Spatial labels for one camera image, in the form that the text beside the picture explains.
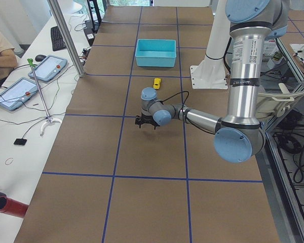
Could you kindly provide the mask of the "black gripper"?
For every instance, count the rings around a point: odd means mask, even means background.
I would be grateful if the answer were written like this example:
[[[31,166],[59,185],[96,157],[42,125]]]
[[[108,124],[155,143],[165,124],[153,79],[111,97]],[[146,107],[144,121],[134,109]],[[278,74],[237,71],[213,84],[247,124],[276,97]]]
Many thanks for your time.
[[[144,115],[141,116],[137,115],[135,118],[135,124],[141,128],[142,124],[151,124],[154,127],[154,130],[156,130],[157,127],[159,127],[159,124],[157,124],[156,121],[154,121],[153,117],[150,115]]]

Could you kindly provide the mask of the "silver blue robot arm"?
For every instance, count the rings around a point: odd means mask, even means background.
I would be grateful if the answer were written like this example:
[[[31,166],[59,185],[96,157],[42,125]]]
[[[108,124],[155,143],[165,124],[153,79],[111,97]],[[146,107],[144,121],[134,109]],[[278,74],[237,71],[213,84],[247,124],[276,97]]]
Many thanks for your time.
[[[233,59],[225,117],[217,117],[182,104],[166,105],[153,88],[141,92],[141,115],[135,124],[164,126],[173,119],[192,124],[214,135],[220,157],[240,163],[264,146],[264,134],[256,118],[264,41],[287,30],[290,1],[228,1],[225,14],[230,22]]]

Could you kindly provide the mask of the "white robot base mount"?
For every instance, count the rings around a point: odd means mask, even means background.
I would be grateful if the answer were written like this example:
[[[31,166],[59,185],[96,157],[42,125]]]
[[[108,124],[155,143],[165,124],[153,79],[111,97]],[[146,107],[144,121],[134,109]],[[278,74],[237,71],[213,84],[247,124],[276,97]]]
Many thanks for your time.
[[[218,2],[204,60],[190,67],[193,89],[228,88],[223,59],[230,40],[230,21],[225,6],[225,0]]]

